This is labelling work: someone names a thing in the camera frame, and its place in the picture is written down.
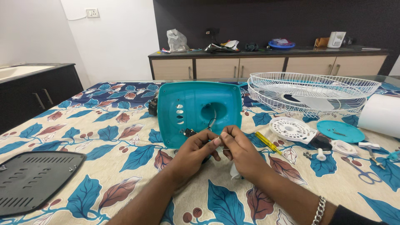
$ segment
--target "white sink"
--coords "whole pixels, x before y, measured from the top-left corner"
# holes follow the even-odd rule
[[[39,70],[44,70],[54,66],[16,66],[0,69],[0,80],[20,76],[31,72],[36,72]]]

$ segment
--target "electrical outlet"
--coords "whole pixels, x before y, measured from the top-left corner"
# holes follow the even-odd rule
[[[97,8],[86,8],[86,17],[87,18],[97,18],[100,17],[99,11]]]

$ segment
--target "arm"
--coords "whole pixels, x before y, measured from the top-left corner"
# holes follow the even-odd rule
[[[225,127],[221,137],[242,176],[268,194],[299,224],[310,225],[313,222],[319,203],[317,195],[276,173],[237,126]],[[331,221],[336,208],[326,202],[321,225]]]
[[[218,135],[209,130],[188,138],[174,159],[107,224],[160,224],[168,202],[179,184],[194,175],[208,155],[212,155],[217,161],[221,160],[215,151],[220,144]]]

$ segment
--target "silver chain bracelet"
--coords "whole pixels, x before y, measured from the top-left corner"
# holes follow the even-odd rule
[[[322,219],[322,216],[324,215],[326,198],[322,196],[319,196],[319,198],[320,202],[318,203],[317,215],[315,215],[314,221],[311,225],[318,225]]]

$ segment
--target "black countertop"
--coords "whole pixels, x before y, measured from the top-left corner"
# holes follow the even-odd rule
[[[149,58],[199,58],[199,57],[221,57],[221,56],[283,56],[283,55],[318,55],[318,54],[357,54],[357,55],[388,55],[389,50],[380,49],[380,50],[362,50],[362,48],[370,48],[365,46],[351,45],[348,47],[340,47],[340,48],[316,48],[316,47],[294,47],[289,50],[265,50],[265,51],[257,51],[257,52],[248,52],[242,50],[241,52],[216,52],[213,54],[207,53],[204,50],[196,51],[196,52],[180,52],[180,53],[152,53],[148,57]]]
[[[58,69],[64,66],[70,66],[70,65],[75,65],[75,63],[25,63],[25,64],[20,64],[20,65],[13,65],[13,66],[9,66],[9,67],[4,67],[1,69],[5,69],[5,68],[10,68],[10,67],[17,67],[17,66],[53,66],[47,69],[43,69],[43,70],[38,70],[35,72],[30,72],[30,73],[26,73],[26,74],[22,74],[22,75],[18,75],[18,76],[12,76],[12,77],[8,77],[5,79],[0,80],[0,84],[1,83],[5,83],[11,80],[16,80],[16,79],[20,79],[23,77],[27,77],[27,76],[32,76],[38,73],[42,73],[42,72],[46,72],[49,70],[54,70],[54,69]]]

